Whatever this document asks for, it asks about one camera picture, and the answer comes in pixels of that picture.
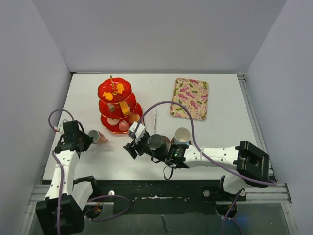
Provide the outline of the pink handled white cup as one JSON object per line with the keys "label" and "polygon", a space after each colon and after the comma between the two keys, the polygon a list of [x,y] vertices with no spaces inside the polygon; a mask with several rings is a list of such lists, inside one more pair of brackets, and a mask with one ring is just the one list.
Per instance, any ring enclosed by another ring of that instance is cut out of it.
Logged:
{"label": "pink handled white cup", "polygon": [[108,142],[108,139],[97,130],[90,130],[88,132],[88,136],[93,139],[93,144],[102,144]]}

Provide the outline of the yellow layered cake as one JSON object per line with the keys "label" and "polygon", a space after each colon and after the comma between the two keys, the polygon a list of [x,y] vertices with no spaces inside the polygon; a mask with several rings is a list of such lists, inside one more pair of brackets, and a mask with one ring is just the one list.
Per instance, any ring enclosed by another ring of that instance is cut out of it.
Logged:
{"label": "yellow layered cake", "polygon": [[129,115],[131,113],[130,112],[130,108],[129,108],[129,106],[128,106],[126,101],[123,101],[123,102],[120,103],[120,108],[121,108],[121,111],[122,111],[123,115],[125,115],[125,116],[127,116],[127,115]]}

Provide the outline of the metal tongs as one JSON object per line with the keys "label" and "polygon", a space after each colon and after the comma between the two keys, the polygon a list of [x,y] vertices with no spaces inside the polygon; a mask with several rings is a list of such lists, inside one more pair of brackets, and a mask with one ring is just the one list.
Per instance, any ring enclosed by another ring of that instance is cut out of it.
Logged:
{"label": "metal tongs", "polygon": [[150,136],[156,132],[156,118],[156,108],[152,108],[143,118],[142,124],[145,126],[146,131],[150,134]]}

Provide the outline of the dark wooden coaster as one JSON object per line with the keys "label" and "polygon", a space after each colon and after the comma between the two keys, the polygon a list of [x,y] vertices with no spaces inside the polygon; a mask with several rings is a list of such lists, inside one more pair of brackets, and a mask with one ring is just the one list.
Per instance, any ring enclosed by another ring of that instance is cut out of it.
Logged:
{"label": "dark wooden coaster", "polygon": [[168,137],[166,137],[166,136],[162,136],[163,137],[163,139],[164,139],[164,141],[166,142],[166,143],[168,143],[168,144],[170,144],[171,143],[171,141],[169,140],[169,138]]}

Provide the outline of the orange fish biscuit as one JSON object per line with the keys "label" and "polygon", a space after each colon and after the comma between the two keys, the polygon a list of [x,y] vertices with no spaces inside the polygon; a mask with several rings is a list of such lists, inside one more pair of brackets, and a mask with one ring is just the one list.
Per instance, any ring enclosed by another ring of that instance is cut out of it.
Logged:
{"label": "orange fish biscuit", "polygon": [[122,83],[118,83],[116,85],[116,93],[117,94],[123,94],[125,88],[124,88],[124,85]]}

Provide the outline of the orange cookie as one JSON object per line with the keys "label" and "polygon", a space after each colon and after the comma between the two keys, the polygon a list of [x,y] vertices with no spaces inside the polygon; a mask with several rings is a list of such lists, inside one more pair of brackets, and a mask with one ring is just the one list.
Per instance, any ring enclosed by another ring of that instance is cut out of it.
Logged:
{"label": "orange cookie", "polygon": [[110,92],[104,92],[102,97],[107,101],[112,101],[114,99],[114,95]]}

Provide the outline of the red three-tier cake stand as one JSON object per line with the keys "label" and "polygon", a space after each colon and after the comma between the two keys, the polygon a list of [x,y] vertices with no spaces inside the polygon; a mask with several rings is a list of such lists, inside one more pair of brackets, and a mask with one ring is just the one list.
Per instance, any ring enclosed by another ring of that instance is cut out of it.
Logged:
{"label": "red three-tier cake stand", "polygon": [[128,133],[143,114],[131,84],[123,78],[110,76],[99,85],[97,95],[101,123],[112,133]]}

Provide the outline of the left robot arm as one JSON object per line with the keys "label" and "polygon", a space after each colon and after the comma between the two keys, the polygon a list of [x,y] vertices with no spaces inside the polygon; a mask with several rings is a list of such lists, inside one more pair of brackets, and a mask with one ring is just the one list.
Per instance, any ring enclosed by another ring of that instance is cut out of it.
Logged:
{"label": "left robot arm", "polygon": [[74,178],[82,152],[93,143],[77,121],[63,123],[63,133],[52,151],[56,161],[53,178],[44,200],[35,212],[45,235],[72,235],[84,229],[83,209],[88,201],[99,197],[100,189],[92,176]]}

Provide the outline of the brown bread roll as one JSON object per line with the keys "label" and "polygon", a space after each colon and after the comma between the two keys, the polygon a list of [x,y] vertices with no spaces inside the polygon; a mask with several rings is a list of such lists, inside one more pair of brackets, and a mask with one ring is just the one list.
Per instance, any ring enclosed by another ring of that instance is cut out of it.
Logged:
{"label": "brown bread roll", "polygon": [[134,122],[138,122],[140,120],[139,114],[131,114],[129,116],[129,123],[133,124]]}

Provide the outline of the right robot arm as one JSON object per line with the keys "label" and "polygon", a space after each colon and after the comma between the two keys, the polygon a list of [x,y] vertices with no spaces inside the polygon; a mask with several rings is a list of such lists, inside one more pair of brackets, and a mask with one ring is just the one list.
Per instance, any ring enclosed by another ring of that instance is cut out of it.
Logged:
{"label": "right robot arm", "polygon": [[227,148],[196,148],[169,143],[158,134],[144,133],[140,138],[133,136],[123,148],[133,159],[146,154],[152,162],[163,162],[172,170],[196,167],[226,170],[229,174],[221,177],[218,187],[218,195],[223,200],[229,200],[248,185],[258,188],[274,185],[269,178],[269,155],[248,141]]}

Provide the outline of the blue mug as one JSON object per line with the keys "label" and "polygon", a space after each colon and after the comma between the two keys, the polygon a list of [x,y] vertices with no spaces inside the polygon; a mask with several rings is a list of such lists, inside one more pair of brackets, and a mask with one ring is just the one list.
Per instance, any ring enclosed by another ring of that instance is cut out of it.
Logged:
{"label": "blue mug", "polygon": [[191,133],[184,127],[178,128],[174,133],[173,141],[175,144],[190,145]]}

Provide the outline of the chocolate cake slice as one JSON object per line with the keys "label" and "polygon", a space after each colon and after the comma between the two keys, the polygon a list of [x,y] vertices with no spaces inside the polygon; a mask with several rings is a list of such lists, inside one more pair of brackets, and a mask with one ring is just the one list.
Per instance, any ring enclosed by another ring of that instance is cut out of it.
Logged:
{"label": "chocolate cake slice", "polygon": [[114,112],[115,111],[115,106],[113,104],[107,104],[109,111]]}

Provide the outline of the white frosted donut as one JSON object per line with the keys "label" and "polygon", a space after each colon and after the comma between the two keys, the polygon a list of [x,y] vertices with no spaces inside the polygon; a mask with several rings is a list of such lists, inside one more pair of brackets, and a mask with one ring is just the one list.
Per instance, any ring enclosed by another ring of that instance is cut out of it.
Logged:
{"label": "white frosted donut", "polygon": [[119,124],[119,122],[120,122],[119,119],[107,118],[107,123],[108,123],[108,125],[110,125],[110,126],[116,126],[116,125]]}

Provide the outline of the floral serving tray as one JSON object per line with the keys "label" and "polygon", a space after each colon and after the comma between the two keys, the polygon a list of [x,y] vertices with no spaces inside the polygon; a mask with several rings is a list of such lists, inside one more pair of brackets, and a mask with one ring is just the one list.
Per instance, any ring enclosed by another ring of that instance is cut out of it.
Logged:
{"label": "floral serving tray", "polygon": [[174,84],[172,101],[185,106],[193,120],[204,121],[207,118],[208,94],[208,82],[177,78]]}

